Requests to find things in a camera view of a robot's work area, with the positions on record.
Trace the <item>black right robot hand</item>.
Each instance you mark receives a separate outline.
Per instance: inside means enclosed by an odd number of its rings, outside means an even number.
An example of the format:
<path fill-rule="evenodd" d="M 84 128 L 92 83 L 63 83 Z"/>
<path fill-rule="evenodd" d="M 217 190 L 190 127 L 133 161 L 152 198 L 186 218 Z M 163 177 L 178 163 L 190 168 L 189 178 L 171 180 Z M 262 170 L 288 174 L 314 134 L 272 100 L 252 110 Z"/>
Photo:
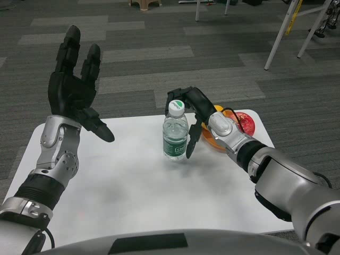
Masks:
<path fill-rule="evenodd" d="M 217 112 L 212 102 L 197 87 L 187 87 L 185 89 L 175 89 L 167 93 L 165 115 L 169 113 L 169 103 L 172 100 L 180 100 L 184 103 L 184 109 L 192 109 L 195 113 L 195 124 L 189 129 L 189 147 L 186 149 L 186 158 L 189 159 L 199 141 L 202 133 L 202 123 L 208 124 L 210 116 Z"/>

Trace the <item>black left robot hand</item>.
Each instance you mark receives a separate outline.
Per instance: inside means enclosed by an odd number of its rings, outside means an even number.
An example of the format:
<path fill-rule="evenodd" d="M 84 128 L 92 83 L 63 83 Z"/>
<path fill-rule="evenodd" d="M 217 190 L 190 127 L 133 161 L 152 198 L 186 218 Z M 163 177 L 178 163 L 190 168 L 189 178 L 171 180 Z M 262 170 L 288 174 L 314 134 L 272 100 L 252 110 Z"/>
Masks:
<path fill-rule="evenodd" d="M 70 118 L 87 131 L 106 142 L 115 137 L 99 114 L 91 107 L 97 94 L 96 81 L 100 72 L 100 47 L 92 44 L 81 69 L 81 77 L 74 75 L 80 49 L 81 32 L 75 25 L 69 27 L 56 56 L 56 66 L 50 75 L 48 100 L 51 113 Z"/>

